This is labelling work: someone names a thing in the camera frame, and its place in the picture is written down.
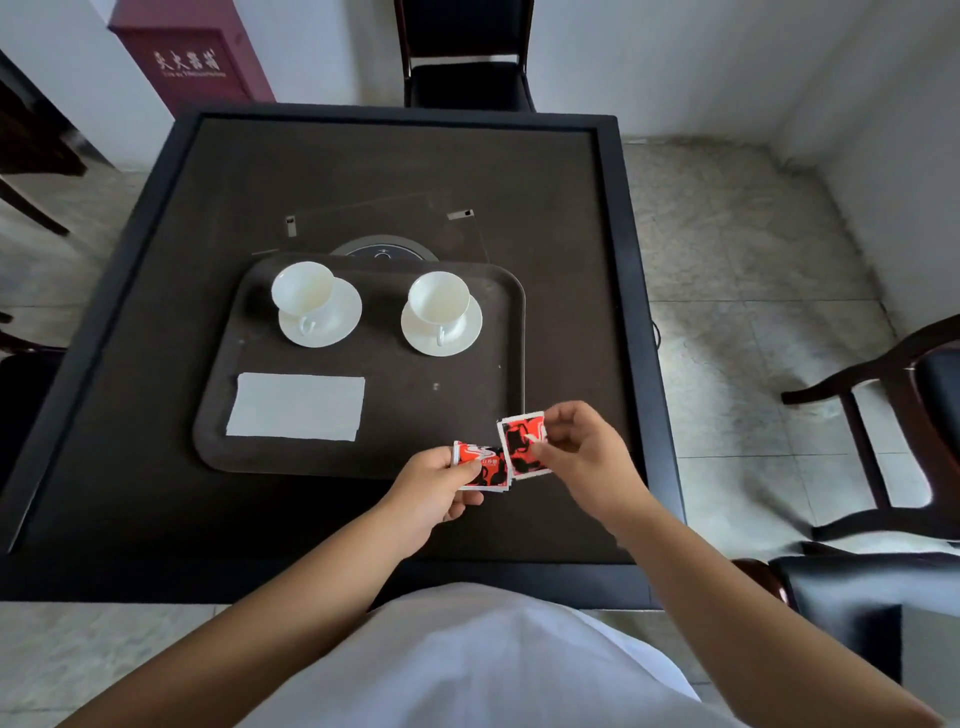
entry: chair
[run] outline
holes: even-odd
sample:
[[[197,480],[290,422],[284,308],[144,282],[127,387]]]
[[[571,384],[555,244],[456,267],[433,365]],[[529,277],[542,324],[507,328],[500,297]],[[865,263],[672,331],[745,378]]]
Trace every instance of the chair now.
[[[805,556],[733,563],[773,596],[898,683],[900,607],[950,613],[960,604],[960,556],[853,554],[804,544]]]
[[[812,529],[814,541],[831,541],[869,531],[905,531],[960,540],[960,315],[921,328],[887,353],[829,376],[796,392],[784,404],[839,397],[867,475],[876,508]],[[930,483],[931,501],[922,508],[894,507],[870,436],[853,397],[857,384],[879,379],[907,444]]]
[[[0,54],[0,71],[17,73]],[[0,82],[0,175],[48,172],[82,176],[86,166],[57,130],[29,108],[7,85]],[[57,235],[70,230],[58,223],[6,180],[0,179],[0,200]]]
[[[394,0],[403,105],[534,111],[527,45],[534,0]],[[516,62],[419,65],[414,58],[515,55]]]
[[[12,317],[0,312],[0,324]],[[66,349],[46,347],[0,331],[0,491],[46,399]]]

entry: black cushion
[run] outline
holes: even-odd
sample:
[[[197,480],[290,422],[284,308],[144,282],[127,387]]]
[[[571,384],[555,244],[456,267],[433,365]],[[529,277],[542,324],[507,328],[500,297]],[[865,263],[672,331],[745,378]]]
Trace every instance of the black cushion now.
[[[960,349],[940,349],[917,365],[924,407],[953,454],[960,458]]]
[[[410,76],[410,106],[424,109],[532,111],[516,63],[419,65]]]
[[[784,556],[770,568],[794,609],[897,682],[900,606],[960,604],[960,556],[948,553]]]
[[[19,353],[0,359],[0,490],[62,359],[62,352]]]
[[[530,0],[403,0],[413,58],[519,54]]]

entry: fire extinguisher box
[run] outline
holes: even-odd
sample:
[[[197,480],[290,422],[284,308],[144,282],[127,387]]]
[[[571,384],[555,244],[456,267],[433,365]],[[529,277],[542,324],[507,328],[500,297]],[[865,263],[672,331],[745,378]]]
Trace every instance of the fire extinguisher box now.
[[[275,101],[232,0],[117,0],[109,28],[167,109]]]

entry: tiled floor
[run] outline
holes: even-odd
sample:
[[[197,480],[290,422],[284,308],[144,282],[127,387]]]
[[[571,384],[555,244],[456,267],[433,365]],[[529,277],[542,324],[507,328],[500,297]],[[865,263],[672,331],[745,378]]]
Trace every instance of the tiled floor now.
[[[779,399],[894,343],[870,275],[812,174],[732,145],[624,155],[688,521],[730,557],[792,552],[811,525],[872,502],[839,402]],[[892,500],[926,502],[882,393],[856,395]],[[898,533],[835,544],[953,551]]]
[[[870,503],[835,401],[778,392],[885,351],[893,333],[826,190],[731,145],[624,147],[690,525],[731,557],[790,552],[811,524]],[[94,164],[85,178],[13,180],[74,234],[0,203],[0,310],[11,333],[66,344],[144,182]],[[928,486],[878,390],[857,397],[892,499]],[[904,534],[852,550],[952,550]],[[214,612],[210,606],[0,604],[0,728],[55,725]],[[598,616],[670,655],[722,706],[663,613]]]

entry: table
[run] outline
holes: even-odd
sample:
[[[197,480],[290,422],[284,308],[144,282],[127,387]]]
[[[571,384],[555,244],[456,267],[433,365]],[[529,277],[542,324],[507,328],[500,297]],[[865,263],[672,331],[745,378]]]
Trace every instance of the table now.
[[[528,409],[590,401],[682,519],[615,118],[209,108],[175,124],[0,497],[0,599],[232,602],[373,505],[389,483],[213,471],[190,430],[256,256],[346,242],[290,237],[287,216],[411,191],[472,210],[484,255],[522,283]],[[553,475],[438,527],[380,599],[465,580],[655,604]]]

